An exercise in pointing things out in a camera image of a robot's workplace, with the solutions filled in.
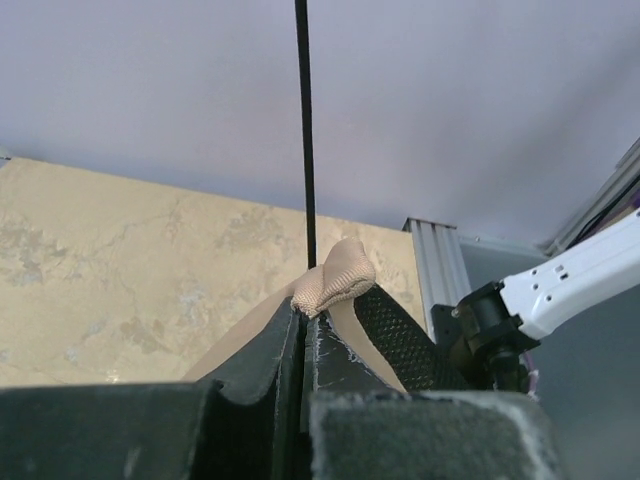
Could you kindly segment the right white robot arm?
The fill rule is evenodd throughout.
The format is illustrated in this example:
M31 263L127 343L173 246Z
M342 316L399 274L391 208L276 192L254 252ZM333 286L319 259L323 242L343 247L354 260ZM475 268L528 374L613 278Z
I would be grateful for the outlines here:
M529 351L568 320L639 283L639 213L529 270L492 281L455 305L447 350L479 390L536 392Z

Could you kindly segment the black tent pole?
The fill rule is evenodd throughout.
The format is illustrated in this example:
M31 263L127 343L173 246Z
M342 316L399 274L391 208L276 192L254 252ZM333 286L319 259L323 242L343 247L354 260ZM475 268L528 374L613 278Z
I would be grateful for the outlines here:
M317 238L308 5L306 0L295 0L294 4L301 100L307 268L311 270L317 266Z

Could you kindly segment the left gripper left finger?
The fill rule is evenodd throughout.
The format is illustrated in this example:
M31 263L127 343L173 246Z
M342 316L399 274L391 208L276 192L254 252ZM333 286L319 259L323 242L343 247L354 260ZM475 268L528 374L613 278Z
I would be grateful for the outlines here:
M264 329L196 381L7 388L5 479L289 479L299 429L302 318Z

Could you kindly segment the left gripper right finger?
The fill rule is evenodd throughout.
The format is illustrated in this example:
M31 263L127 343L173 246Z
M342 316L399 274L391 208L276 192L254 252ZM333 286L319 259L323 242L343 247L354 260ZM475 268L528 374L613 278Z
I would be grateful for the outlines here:
M398 393L326 319L308 327L314 479L562 479L552 425L524 395Z

